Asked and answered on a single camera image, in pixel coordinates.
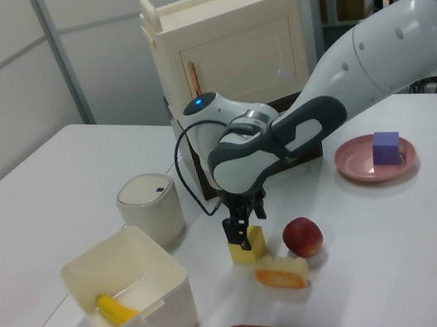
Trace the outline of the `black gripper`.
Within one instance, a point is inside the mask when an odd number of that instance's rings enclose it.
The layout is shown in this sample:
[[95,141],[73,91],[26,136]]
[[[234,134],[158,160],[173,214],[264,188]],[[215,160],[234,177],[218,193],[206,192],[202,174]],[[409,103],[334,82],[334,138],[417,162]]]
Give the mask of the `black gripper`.
[[247,238],[249,216],[254,210],[258,219],[267,219],[264,199],[266,192],[260,187],[251,192],[233,194],[225,190],[218,190],[219,200],[229,210],[229,217],[222,221],[223,231],[228,243],[239,245],[244,251],[251,250],[252,245]]

